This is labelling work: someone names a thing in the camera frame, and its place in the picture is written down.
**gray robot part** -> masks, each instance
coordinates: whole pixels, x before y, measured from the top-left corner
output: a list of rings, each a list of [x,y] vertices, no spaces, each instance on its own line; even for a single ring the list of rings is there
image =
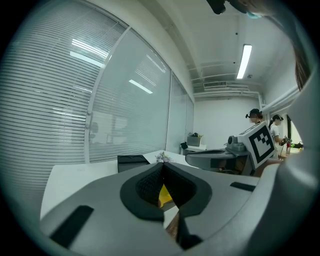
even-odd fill
[[[207,171],[218,172],[220,163],[224,160],[234,160],[236,162],[237,157],[246,156],[244,168],[241,172],[243,176],[252,176],[256,169],[253,164],[252,155],[249,151],[233,151],[229,148],[206,150],[200,152],[188,153],[185,156],[185,161],[194,167],[198,167]]]
[[[40,223],[42,232],[51,236],[77,207],[89,206],[93,212],[68,248],[82,255],[101,256],[106,253],[108,255],[179,255],[182,252],[189,253],[193,250],[203,253],[208,246],[207,240],[215,238],[215,235],[220,234],[221,230],[226,227],[230,227],[229,231],[234,231],[233,236],[241,236],[242,240],[238,242],[244,245],[265,210],[275,174],[275,171],[270,171],[258,179],[216,173],[178,163],[165,163],[162,169],[179,170],[180,174],[185,173],[184,176],[188,177],[191,183],[195,179],[205,181],[212,192],[205,208],[198,214],[184,214],[187,210],[183,208],[188,202],[179,208],[180,216],[182,216],[180,219],[183,221],[183,223],[179,222],[179,229],[184,224],[189,234],[201,240],[196,246],[186,250],[170,237],[164,230],[161,221],[137,217],[124,205],[120,197],[120,191],[125,182],[147,172],[156,165],[162,164],[137,167],[91,182],[60,203],[42,219]],[[230,186],[234,182],[258,186],[251,192]],[[171,187],[168,186],[169,191],[181,189],[173,184]]]

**window blind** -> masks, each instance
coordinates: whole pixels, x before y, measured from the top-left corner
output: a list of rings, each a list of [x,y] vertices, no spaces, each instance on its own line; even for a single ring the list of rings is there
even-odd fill
[[[186,141],[186,124],[187,92],[172,74],[166,151],[180,154],[180,144]]]
[[[21,26],[0,70],[0,168],[11,196],[39,208],[53,166],[85,162],[93,85],[124,31],[99,11],[64,0],[36,8]]]
[[[91,163],[166,147],[171,70],[132,29],[97,88],[89,134]]]

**wall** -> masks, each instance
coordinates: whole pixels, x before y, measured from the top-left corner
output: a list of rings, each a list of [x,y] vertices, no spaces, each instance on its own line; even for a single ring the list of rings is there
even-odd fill
[[[229,136],[238,135],[253,125],[246,114],[255,108],[259,108],[258,99],[247,97],[196,101],[193,132],[204,135],[201,143],[206,144],[207,149],[225,148]]]
[[[189,71],[179,49],[158,20],[138,0],[89,0],[142,36],[164,59],[194,102]]]
[[[294,122],[291,122],[291,139],[292,139],[292,143],[294,144],[298,144],[299,142],[302,142],[302,139],[300,137],[300,134]]]
[[[279,62],[264,83],[263,96],[266,104],[271,103],[292,87],[298,87],[295,76],[296,59],[292,46],[288,45]]]

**desk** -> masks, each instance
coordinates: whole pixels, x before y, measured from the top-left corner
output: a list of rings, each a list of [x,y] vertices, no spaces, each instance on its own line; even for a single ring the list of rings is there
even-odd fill
[[[156,156],[164,150],[158,150],[143,154],[150,164],[156,163]],[[191,166],[187,164],[184,155],[164,151],[175,163]],[[89,164],[68,164],[55,165],[52,168],[47,181],[40,211],[42,219],[50,210],[62,201],[73,195],[75,192],[87,184],[100,178],[115,175],[118,173],[118,161],[105,161]],[[164,227],[166,228],[178,212],[175,206],[164,212]]]
[[[181,148],[180,155],[184,154],[184,151],[205,151],[207,149],[207,145],[200,144],[199,146],[189,146],[186,149]]]
[[[288,154],[286,147],[287,147],[287,146],[284,146],[284,148],[283,148],[283,150],[282,150],[282,153],[281,153],[281,150],[278,151],[279,153],[281,153],[281,154],[278,153],[278,158],[279,158],[280,160],[285,160],[285,159],[288,158],[290,155],[298,154],[298,153],[300,152],[300,151],[299,151],[299,148],[294,148],[294,147],[292,147],[292,148],[290,148],[290,153]]]

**machine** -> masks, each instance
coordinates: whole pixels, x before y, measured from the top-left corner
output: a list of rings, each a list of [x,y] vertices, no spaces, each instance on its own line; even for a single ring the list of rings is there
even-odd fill
[[[211,2],[216,3],[212,5],[216,13],[223,12],[225,1]],[[299,37],[304,35],[300,30]],[[310,50],[307,37],[303,38],[303,45],[309,56],[317,55]],[[304,222],[310,212],[314,213],[319,197],[320,122],[314,115],[320,108],[319,85],[317,59],[298,101],[288,110],[303,140],[304,150],[280,165],[268,166],[260,179],[250,174],[272,154],[270,149],[263,146],[265,143],[260,144],[256,154],[254,146],[248,148],[241,136],[231,137],[225,151],[211,156],[210,153],[190,154],[187,161],[203,166],[209,163],[209,169],[214,169],[219,168],[219,157],[237,158],[244,154],[251,161],[251,166],[243,170],[245,175],[177,163],[149,164],[83,187],[42,219],[42,233],[38,227],[26,223],[23,216],[16,217],[17,221],[43,252],[64,256],[261,256],[273,253],[294,234],[298,239],[312,238],[313,235],[304,232],[299,236],[297,230],[303,225],[310,228],[310,223],[316,228],[319,219],[319,215],[313,215],[312,221],[309,218],[309,222]],[[257,135],[253,140],[261,143],[258,138]],[[268,154],[264,155],[263,147]],[[202,155],[205,161],[210,161],[199,161]],[[163,212],[155,204],[163,184],[179,207],[177,241],[163,229]],[[312,243],[301,243],[300,248],[307,250],[312,246]]]
[[[230,136],[225,149],[189,153],[186,162],[208,171],[253,176],[275,152],[274,142],[266,122],[258,123]]]

